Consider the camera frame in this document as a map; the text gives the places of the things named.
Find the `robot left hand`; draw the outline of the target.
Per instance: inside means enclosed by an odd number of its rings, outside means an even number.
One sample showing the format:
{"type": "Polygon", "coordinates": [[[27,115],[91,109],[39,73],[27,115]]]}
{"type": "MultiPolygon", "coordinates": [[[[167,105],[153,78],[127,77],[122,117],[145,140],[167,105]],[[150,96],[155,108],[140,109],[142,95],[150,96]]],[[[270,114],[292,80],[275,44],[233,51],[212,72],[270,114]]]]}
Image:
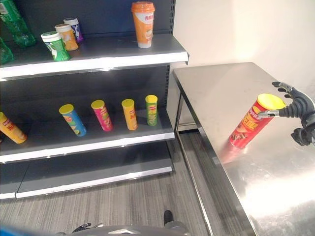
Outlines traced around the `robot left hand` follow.
{"type": "Polygon", "coordinates": [[[77,227],[76,229],[74,229],[72,231],[72,233],[76,233],[76,232],[87,230],[87,229],[91,229],[91,228],[103,227],[103,226],[104,226],[103,223],[99,223],[99,224],[96,224],[94,226],[92,226],[91,223],[84,223],[84,224],[80,225],[79,227],[77,227]]]}

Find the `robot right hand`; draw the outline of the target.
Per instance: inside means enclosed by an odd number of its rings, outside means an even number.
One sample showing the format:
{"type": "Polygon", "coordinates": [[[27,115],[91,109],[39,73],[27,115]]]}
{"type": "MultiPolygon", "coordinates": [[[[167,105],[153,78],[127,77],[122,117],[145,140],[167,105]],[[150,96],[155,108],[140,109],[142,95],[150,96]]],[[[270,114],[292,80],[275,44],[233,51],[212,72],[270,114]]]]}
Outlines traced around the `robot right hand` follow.
{"type": "Polygon", "coordinates": [[[315,104],[312,99],[305,93],[298,91],[286,83],[276,81],[272,82],[272,85],[276,87],[278,91],[285,92],[285,98],[291,98],[292,102],[282,109],[260,112],[258,116],[260,118],[300,118],[304,128],[311,127],[313,124],[307,124],[307,122],[311,121],[310,117],[315,112],[315,104]]]}

